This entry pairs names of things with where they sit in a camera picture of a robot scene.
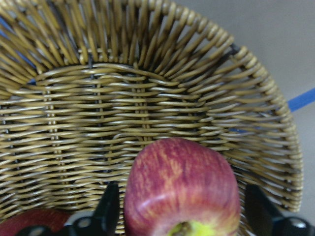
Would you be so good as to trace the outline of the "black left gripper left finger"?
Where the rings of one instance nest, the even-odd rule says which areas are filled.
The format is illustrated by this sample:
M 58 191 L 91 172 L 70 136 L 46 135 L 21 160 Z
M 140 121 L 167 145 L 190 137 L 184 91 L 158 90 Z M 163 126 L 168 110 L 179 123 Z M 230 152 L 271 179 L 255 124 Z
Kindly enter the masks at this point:
M 117 182 L 107 185 L 91 216 L 82 216 L 57 232 L 47 226 L 34 225 L 21 229 L 18 236 L 113 236 L 120 215 L 120 194 Z

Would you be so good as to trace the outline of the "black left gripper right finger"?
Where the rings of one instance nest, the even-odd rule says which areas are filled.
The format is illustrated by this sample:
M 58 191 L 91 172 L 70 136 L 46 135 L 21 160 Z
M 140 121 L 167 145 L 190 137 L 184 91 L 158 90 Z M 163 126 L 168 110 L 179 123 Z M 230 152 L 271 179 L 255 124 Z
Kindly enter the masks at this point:
M 285 216 L 258 185 L 245 189 L 245 217 L 257 236 L 313 236 L 315 227 L 297 216 Z

